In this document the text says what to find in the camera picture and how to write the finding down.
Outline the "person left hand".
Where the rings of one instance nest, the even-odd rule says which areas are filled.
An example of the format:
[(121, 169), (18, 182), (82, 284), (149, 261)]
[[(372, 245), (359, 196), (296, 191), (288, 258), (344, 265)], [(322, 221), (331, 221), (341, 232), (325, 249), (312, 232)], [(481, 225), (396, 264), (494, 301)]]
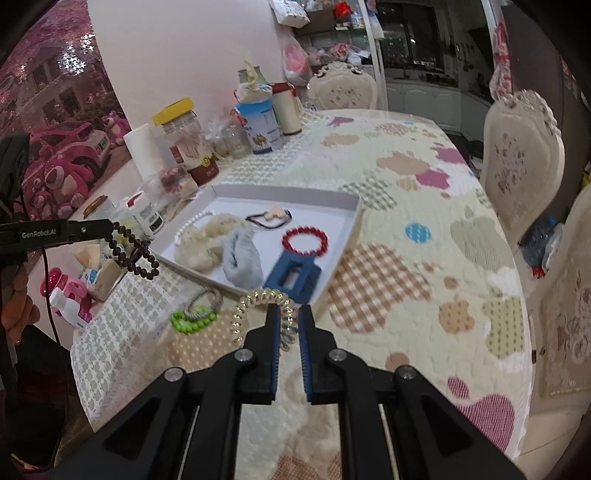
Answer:
[(24, 329), (29, 325), (34, 325), (40, 319), (39, 308), (28, 294), (27, 286), (27, 269), (21, 265), (12, 283), (13, 294), (7, 305), (2, 307), (1, 312), (1, 324), (6, 331), (7, 338), (14, 345), (21, 342)]

